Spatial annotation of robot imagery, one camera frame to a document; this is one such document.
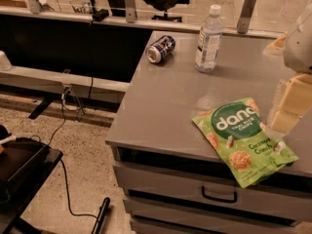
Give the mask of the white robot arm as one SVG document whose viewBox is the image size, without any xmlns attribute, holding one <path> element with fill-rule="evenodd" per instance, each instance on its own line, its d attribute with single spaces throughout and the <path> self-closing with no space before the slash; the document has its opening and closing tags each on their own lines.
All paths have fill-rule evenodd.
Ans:
<svg viewBox="0 0 312 234">
<path fill-rule="evenodd" d="M 312 109 L 312 4 L 263 53 L 282 56 L 285 67 L 295 72 L 289 81 L 279 82 L 267 118 L 267 134 L 284 137 Z"/>
</svg>

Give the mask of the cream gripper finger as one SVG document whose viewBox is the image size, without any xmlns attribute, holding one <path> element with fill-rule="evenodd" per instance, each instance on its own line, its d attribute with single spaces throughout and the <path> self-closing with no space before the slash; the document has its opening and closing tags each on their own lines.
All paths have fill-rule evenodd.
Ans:
<svg viewBox="0 0 312 234">
<path fill-rule="evenodd" d="M 270 111 L 270 129 L 288 134 L 312 109 L 312 75 L 299 73 L 289 81 L 280 81 Z"/>
<path fill-rule="evenodd" d="M 288 32 L 281 34 L 272 43 L 264 48 L 263 53 L 267 56 L 280 56 L 283 53 L 287 36 Z"/>
</svg>

